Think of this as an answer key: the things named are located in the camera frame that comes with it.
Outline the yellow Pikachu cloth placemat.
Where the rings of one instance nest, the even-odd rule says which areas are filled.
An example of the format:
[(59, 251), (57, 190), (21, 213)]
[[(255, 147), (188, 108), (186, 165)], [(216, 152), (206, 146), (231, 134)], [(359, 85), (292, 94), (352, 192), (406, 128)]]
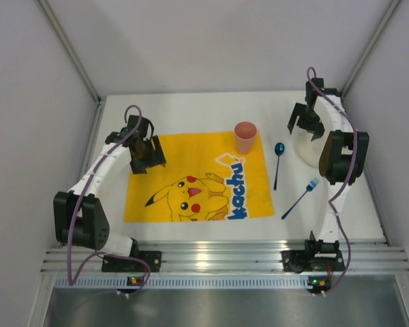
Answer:
[(274, 214), (262, 140), (246, 155), (231, 131), (159, 137), (166, 164), (130, 174), (127, 223), (223, 221)]

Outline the orange plastic cup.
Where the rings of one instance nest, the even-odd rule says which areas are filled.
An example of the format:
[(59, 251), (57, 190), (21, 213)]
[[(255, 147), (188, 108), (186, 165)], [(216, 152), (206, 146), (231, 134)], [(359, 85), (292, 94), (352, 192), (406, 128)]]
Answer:
[(238, 123), (234, 128), (235, 148), (237, 153), (248, 154), (255, 142), (257, 127), (248, 121)]

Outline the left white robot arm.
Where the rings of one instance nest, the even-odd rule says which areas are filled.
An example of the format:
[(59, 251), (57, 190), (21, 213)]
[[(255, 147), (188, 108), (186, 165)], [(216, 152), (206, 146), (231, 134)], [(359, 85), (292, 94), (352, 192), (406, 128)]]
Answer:
[(138, 241), (110, 230), (110, 219), (102, 206), (119, 173), (146, 174), (149, 168), (164, 166), (166, 159), (149, 119), (131, 115), (121, 131), (108, 135), (96, 162), (69, 191), (53, 200), (55, 236), (66, 245), (103, 253), (134, 257)]

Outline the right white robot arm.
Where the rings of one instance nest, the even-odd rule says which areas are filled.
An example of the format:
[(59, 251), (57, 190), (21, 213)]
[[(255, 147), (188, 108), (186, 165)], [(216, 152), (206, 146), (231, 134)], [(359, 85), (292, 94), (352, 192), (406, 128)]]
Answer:
[(305, 102), (294, 105), (287, 128), (290, 133), (301, 130), (296, 150), (305, 163), (318, 169), (324, 183), (324, 204), (312, 236), (334, 243), (342, 235), (338, 217), (346, 197), (363, 173), (369, 134), (353, 127), (339, 91), (326, 88), (318, 77), (307, 79)]

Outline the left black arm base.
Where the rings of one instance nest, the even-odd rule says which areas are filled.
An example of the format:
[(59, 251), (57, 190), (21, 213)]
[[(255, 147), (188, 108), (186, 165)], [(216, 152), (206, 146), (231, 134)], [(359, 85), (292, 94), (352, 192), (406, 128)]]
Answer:
[(103, 273), (158, 273), (162, 264), (161, 251), (140, 251), (136, 259), (105, 255)]

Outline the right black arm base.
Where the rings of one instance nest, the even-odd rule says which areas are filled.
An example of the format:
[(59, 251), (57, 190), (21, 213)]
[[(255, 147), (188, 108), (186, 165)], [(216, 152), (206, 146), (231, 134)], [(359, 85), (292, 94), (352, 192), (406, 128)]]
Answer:
[(339, 242), (326, 243), (315, 238), (306, 239), (304, 248), (282, 252), (284, 271), (301, 274), (304, 272), (342, 272), (345, 268)]

